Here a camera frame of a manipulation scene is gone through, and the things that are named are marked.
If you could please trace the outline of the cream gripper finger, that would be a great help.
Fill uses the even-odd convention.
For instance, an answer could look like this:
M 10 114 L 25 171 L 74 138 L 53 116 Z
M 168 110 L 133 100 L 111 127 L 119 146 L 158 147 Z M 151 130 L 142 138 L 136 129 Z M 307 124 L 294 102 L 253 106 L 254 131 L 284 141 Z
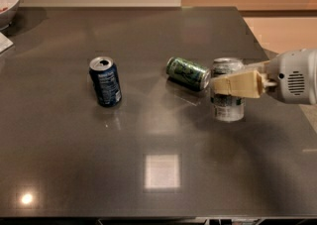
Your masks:
M 244 65 L 243 70 L 257 70 L 257 71 L 266 71 L 269 61 L 257 61 L 251 62 Z
M 215 94 L 260 98 L 271 87 L 276 87 L 277 82 L 268 79 L 265 73 L 251 69 L 213 77 L 210 86 Z

